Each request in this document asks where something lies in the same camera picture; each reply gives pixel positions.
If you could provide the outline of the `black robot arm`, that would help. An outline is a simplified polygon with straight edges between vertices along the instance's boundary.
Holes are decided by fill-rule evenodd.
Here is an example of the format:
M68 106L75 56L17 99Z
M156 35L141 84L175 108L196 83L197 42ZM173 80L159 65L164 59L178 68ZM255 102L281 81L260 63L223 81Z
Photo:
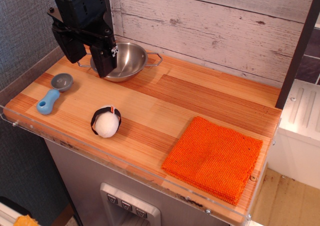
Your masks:
M98 75L106 77L117 67L110 0L54 0L48 9L53 35L71 63L87 53L88 46Z

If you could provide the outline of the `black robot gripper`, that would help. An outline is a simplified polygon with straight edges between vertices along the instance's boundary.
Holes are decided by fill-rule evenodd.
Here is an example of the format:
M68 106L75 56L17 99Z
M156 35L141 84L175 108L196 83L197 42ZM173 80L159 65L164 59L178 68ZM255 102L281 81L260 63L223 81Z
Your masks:
M90 46L95 69L100 78L106 77L117 67L118 46L109 46L100 35L100 16L104 13L104 0L54 0L50 8L53 35L71 63L86 54L84 45Z

